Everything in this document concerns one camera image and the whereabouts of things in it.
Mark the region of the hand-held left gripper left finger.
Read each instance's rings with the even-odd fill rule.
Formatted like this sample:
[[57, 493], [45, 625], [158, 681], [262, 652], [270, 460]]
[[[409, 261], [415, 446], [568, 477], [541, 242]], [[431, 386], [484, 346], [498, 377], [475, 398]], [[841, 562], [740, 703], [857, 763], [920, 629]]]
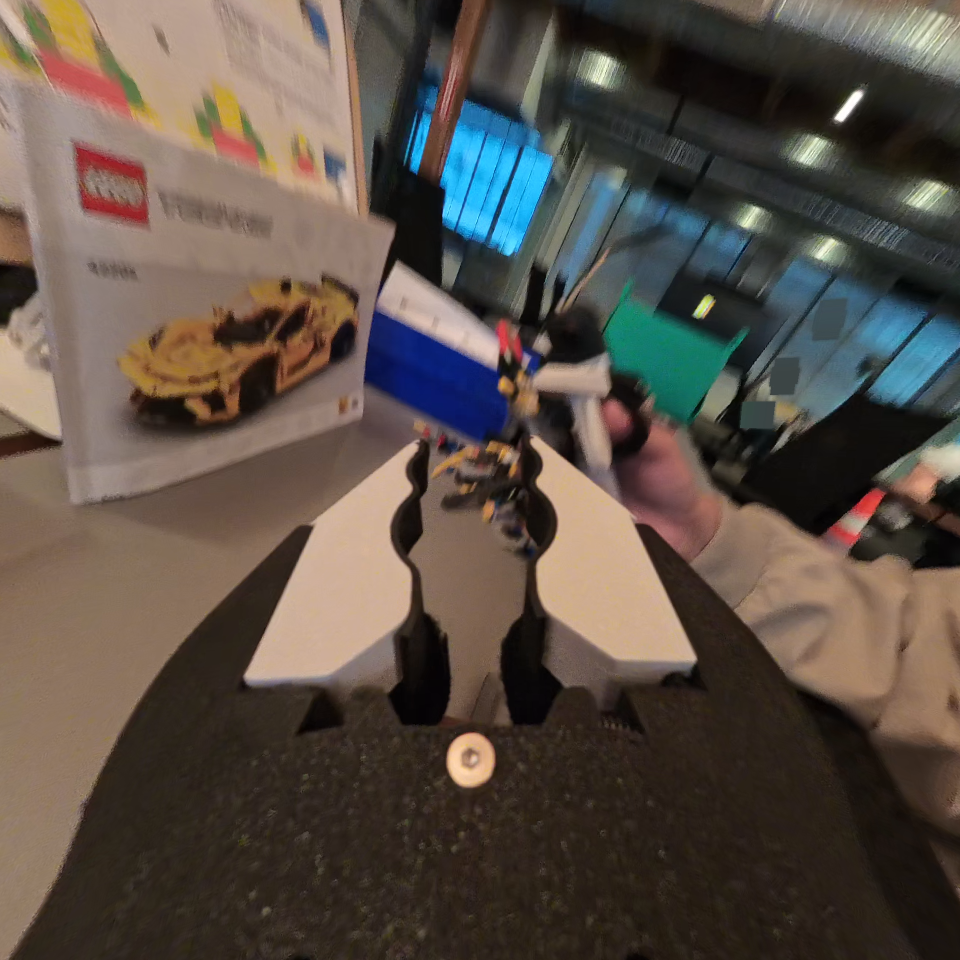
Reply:
[[424, 533], [429, 460], [427, 441], [408, 443], [312, 522], [246, 687], [319, 689], [339, 706], [357, 690], [380, 690], [402, 723], [440, 723], [449, 642], [411, 557]]

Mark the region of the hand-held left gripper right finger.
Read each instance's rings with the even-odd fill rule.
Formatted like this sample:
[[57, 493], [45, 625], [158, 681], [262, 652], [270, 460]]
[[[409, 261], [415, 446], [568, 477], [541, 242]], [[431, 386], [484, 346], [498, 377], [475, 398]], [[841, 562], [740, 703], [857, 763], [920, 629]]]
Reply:
[[540, 725], [562, 690], [601, 712], [697, 657], [630, 512], [540, 438], [518, 458], [527, 560], [523, 608], [501, 645], [510, 721]]

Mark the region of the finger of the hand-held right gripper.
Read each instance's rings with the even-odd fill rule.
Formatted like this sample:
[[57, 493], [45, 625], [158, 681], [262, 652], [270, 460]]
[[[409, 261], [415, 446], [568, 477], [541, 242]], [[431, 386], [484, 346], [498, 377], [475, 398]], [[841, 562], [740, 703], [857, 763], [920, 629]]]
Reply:
[[599, 354], [579, 363], [548, 359], [534, 374], [534, 389], [540, 394], [607, 396], [612, 389], [609, 356]]

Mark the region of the small black red-pin brick assembly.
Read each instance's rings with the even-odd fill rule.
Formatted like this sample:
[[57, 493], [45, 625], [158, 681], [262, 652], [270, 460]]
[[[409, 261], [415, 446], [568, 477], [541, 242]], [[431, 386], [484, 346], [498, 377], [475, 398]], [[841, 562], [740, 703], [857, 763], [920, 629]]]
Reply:
[[497, 390], [507, 404], [504, 425], [498, 440], [516, 445], [539, 413], [539, 394], [533, 382], [537, 363], [531, 366], [532, 356], [522, 344], [520, 328], [510, 319], [500, 318], [495, 328], [498, 342]]

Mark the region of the pile of building bricks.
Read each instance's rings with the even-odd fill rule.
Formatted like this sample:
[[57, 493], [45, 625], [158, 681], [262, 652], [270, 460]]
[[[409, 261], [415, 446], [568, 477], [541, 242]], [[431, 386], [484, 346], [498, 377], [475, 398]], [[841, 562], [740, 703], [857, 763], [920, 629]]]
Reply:
[[474, 443], [418, 419], [413, 431], [439, 456], [431, 479], [447, 478], [451, 482], [450, 490], [441, 498], [441, 508], [448, 512], [478, 511], [511, 552], [533, 558], [538, 549], [531, 530], [535, 509], [522, 465], [529, 429], [521, 426], [509, 439]]

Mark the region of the person's right forearm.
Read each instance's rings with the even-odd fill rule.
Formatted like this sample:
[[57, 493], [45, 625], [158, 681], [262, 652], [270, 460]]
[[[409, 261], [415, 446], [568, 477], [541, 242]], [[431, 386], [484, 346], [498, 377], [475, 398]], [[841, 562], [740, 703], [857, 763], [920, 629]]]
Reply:
[[958, 835], [958, 568], [855, 560], [773, 510], [721, 504], [693, 570], [795, 686], [869, 735], [908, 803]]

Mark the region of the grey desk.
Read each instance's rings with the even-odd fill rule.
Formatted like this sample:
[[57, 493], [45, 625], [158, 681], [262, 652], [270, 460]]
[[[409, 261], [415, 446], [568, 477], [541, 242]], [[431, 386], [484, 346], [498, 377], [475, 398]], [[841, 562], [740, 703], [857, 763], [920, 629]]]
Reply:
[[[244, 673], [312, 522], [407, 445], [359, 421], [132, 499], [72, 506], [64, 447], [2, 461], [2, 958], [522, 958], [569, 897], [547, 728], [472, 711], [527, 560], [429, 479], [411, 557], [445, 714], [402, 723]], [[551, 870], [558, 872], [549, 877]]]

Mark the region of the person's right hand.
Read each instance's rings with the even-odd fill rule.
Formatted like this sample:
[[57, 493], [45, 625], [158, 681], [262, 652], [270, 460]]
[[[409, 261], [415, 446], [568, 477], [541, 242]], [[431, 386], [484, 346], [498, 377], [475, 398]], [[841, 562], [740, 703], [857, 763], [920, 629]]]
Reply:
[[613, 457], [620, 500], [638, 524], [649, 526], [692, 562], [719, 531], [722, 499], [698, 478], [675, 429], [655, 418], [646, 420], [646, 428], [639, 450]]

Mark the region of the green plastic bin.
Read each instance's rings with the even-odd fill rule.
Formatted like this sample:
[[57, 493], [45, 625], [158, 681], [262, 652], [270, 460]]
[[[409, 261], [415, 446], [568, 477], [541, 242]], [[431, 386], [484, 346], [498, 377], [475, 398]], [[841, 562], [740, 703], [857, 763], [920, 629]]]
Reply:
[[637, 298], [633, 289], [628, 281], [606, 320], [610, 365], [643, 381], [657, 414], [689, 426], [749, 327], [709, 325], [708, 314], [677, 318]]

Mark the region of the white paper sheets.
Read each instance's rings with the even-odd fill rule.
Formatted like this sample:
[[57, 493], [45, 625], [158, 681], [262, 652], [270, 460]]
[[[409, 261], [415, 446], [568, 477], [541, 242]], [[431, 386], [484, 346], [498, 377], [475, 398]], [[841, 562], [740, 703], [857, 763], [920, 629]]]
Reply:
[[400, 261], [391, 267], [376, 309], [486, 367], [498, 366], [496, 330]]

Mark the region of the blue plastic bin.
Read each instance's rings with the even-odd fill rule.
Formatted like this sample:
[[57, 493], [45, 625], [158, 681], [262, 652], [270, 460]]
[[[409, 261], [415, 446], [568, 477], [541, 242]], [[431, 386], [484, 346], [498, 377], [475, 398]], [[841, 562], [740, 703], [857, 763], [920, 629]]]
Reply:
[[493, 438], [506, 420], [497, 366], [480, 364], [380, 313], [377, 305], [367, 343], [365, 379], [469, 438]]

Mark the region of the orange traffic cone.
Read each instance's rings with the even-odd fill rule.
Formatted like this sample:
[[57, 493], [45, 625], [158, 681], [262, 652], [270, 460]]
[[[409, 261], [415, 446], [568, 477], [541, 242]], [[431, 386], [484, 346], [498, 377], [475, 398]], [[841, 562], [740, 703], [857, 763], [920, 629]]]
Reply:
[[885, 496], [886, 491], [881, 487], [869, 489], [822, 534], [822, 542], [833, 550], [850, 553]]

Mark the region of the white instruction booklet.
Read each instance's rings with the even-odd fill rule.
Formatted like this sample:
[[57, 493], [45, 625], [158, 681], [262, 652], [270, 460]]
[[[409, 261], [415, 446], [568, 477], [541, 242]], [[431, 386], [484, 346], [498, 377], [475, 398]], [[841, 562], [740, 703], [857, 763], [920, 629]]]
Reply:
[[72, 503], [359, 422], [394, 225], [14, 89]]

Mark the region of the instruction poster board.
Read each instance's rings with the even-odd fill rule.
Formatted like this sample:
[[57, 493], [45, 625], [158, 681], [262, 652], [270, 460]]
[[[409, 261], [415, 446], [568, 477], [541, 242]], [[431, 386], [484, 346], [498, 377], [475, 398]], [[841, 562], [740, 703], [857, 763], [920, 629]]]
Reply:
[[2, 2], [2, 209], [22, 204], [14, 82], [138, 121], [359, 210], [342, 2]]

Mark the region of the wooden post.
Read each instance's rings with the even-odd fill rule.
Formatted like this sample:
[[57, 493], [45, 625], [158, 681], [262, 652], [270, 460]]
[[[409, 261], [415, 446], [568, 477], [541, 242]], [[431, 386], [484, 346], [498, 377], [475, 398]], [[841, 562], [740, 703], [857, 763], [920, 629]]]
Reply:
[[491, 7], [490, 1], [462, 1], [449, 54], [418, 168], [426, 182], [439, 187], [463, 102], [469, 90]]

